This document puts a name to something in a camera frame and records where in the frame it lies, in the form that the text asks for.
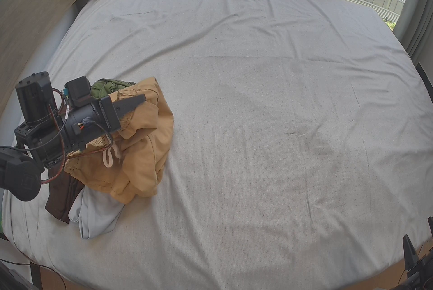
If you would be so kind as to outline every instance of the drawstring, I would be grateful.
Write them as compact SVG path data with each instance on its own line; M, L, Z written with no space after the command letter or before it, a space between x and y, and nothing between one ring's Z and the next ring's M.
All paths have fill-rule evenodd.
M111 156L111 150L114 151L114 156L117 159L120 159L121 157L119 147L117 147L116 143L113 143L113 145L110 148L102 152L102 160L106 168L111 168L113 165L113 157Z

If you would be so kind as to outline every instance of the wooden floor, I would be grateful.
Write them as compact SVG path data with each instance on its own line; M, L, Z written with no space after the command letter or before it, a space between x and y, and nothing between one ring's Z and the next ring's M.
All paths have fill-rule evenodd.
M417 250L420 257L427 254L429 249L433 247L433 240L429 240L425 243L421 249ZM350 287L346 287L344 290L373 290L375 288L383 288L390 289L392 287L396 287L401 281L406 278L406 275L403 274L404 271L404 261L396 263L395 265L389 267L382 273L374 276L370 279L367 279L363 282L357 283ZM47 269L41 269L41 280L43 290L62 290L64 289L62 280L52 271ZM67 290L92 290L86 287L82 287L76 284L73 284L67 280L64 281L66 283Z

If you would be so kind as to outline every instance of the bed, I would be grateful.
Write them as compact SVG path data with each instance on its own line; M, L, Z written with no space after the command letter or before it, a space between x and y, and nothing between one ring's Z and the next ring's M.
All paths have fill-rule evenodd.
M430 237L433 105L374 10L343 0L90 0L46 67L155 76L175 116L158 194L81 240L3 198L6 237L94 289L338 289Z

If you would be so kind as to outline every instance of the headboard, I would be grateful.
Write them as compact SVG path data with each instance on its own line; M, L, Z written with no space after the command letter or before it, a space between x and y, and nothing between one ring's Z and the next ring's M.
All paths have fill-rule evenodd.
M27 61L76 0L0 0L0 115Z

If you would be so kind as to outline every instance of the curtain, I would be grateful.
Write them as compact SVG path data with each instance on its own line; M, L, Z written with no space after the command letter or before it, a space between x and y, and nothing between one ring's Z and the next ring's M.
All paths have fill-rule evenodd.
M433 0L406 0L394 28L395 36L415 66L426 55L426 51L423 51L426 43L433 41L432 14Z

